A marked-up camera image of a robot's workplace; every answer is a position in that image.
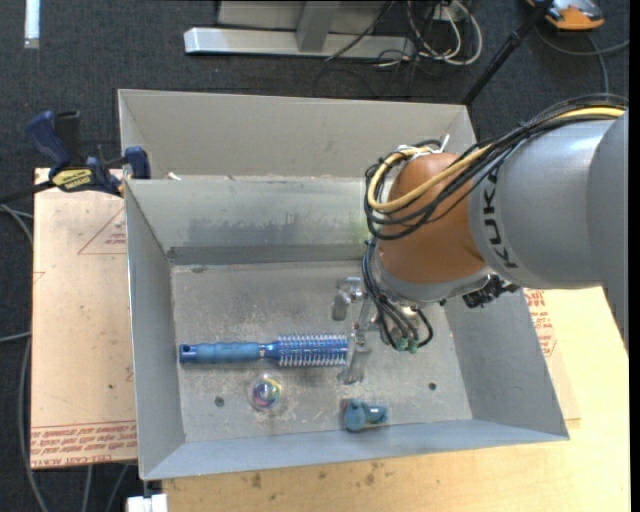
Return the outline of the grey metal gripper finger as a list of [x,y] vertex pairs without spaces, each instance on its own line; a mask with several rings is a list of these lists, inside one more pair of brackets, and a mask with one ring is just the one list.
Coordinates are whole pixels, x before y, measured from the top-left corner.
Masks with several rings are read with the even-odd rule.
[[357,303],[363,295],[362,279],[349,276],[336,282],[336,293],[332,303],[331,317],[334,321],[343,321],[347,317],[348,307]]
[[338,375],[343,385],[352,385],[363,381],[365,371],[373,349],[369,346],[356,345],[349,364]]

